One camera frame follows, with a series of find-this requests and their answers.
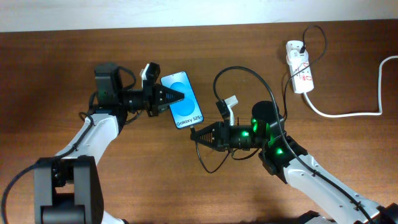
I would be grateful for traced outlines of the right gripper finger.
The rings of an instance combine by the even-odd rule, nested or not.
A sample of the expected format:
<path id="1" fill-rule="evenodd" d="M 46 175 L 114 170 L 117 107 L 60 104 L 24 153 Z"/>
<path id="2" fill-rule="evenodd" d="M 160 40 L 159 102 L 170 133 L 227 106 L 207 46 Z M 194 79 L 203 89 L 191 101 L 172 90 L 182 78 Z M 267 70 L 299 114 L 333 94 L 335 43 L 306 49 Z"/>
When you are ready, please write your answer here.
<path id="1" fill-rule="evenodd" d="M 195 143 L 201 144 L 203 146 L 209 147 L 212 150 L 216 150 L 216 143 L 212 139 L 204 140 L 204 139 L 193 139 Z"/>
<path id="2" fill-rule="evenodd" d="M 215 122 L 210 124 L 209 126 L 198 130 L 195 132 L 195 139 L 199 140 L 215 140 L 216 138 L 216 130 L 218 128 L 218 123 Z"/>

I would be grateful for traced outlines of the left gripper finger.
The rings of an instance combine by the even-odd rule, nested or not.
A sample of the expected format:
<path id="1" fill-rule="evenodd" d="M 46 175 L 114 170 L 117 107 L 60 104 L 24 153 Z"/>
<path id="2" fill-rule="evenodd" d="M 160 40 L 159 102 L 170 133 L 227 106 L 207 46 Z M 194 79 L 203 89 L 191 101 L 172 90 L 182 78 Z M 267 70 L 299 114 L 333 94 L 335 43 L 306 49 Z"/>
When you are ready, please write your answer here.
<path id="1" fill-rule="evenodd" d="M 185 98 L 184 93 L 173 90 L 166 86 L 161 86 L 162 101 L 182 101 Z"/>
<path id="2" fill-rule="evenodd" d="M 182 100 L 177 100 L 177 101 L 172 101 L 172 102 L 163 102 L 162 104 L 160 104 L 160 112 L 164 113 L 165 111 L 170 109 L 171 105 L 175 105 L 181 101 Z"/>

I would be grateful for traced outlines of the white power strip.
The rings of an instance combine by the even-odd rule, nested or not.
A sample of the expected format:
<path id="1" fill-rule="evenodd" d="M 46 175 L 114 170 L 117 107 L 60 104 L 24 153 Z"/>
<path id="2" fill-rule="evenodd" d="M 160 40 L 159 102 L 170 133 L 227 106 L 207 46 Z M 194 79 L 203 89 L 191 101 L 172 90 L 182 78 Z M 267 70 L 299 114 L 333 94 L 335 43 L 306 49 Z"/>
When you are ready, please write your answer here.
<path id="1" fill-rule="evenodd" d="M 286 43 L 285 47 L 286 51 L 291 49 L 300 50 L 301 53 L 305 51 L 303 49 L 303 42 L 299 40 L 290 40 Z M 307 62 L 301 64 L 289 65 L 294 93 L 297 94 L 308 93 L 314 89 L 313 77 L 309 65 L 310 65 L 309 56 Z"/>

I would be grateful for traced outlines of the blue Samsung smartphone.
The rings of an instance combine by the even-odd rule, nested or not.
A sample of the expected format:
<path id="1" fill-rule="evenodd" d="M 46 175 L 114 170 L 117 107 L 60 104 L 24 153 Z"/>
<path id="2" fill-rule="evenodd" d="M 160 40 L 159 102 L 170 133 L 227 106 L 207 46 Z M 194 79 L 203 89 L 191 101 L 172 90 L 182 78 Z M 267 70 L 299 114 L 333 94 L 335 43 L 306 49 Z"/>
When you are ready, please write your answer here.
<path id="1" fill-rule="evenodd" d="M 187 128 L 204 121 L 197 98 L 186 72 L 178 72 L 160 79 L 163 86 L 184 94 L 184 99 L 170 105 L 177 129 Z"/>

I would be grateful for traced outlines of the white charger plug adapter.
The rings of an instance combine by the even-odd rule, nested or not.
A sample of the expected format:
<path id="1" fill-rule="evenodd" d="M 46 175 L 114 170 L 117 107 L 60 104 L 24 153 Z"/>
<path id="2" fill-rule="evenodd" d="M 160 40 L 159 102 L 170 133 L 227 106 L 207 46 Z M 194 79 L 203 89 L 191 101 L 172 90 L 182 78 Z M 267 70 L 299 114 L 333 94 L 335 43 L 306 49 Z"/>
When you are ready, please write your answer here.
<path id="1" fill-rule="evenodd" d="M 288 65 L 301 64 L 308 61 L 308 52 L 305 50 L 303 53 L 297 49 L 287 51 L 286 60 Z"/>

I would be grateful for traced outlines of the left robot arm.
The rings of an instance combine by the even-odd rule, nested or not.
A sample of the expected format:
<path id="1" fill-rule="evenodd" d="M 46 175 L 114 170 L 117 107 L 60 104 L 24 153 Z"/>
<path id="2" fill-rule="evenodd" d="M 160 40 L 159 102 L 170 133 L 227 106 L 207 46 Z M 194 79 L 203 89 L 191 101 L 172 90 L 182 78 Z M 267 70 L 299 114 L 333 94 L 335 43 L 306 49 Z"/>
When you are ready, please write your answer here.
<path id="1" fill-rule="evenodd" d="M 158 116 L 184 94 L 157 83 L 160 67 L 149 63 L 141 72 L 142 88 L 124 86 L 120 72 L 131 73 L 115 63 L 95 67 L 97 91 L 84 113 L 84 125 L 71 142 L 54 157 L 42 157 L 34 169 L 36 223 L 125 223 L 104 209 L 97 165 L 109 144 L 126 124 L 128 114 L 146 111 Z"/>

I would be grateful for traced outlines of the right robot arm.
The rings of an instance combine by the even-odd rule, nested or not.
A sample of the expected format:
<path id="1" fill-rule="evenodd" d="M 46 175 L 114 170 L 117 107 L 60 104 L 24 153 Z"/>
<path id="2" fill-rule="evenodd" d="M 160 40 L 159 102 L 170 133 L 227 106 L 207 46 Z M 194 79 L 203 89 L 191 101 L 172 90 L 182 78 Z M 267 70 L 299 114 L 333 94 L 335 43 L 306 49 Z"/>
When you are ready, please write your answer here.
<path id="1" fill-rule="evenodd" d="M 249 125 L 232 125 L 228 119 L 201 130 L 191 130 L 191 140 L 215 151 L 233 155 L 255 149 L 270 175 L 301 191 L 335 223 L 397 223 L 397 204 L 387 207 L 363 197 L 327 172 L 284 131 L 284 119 L 271 101 L 252 108 Z"/>

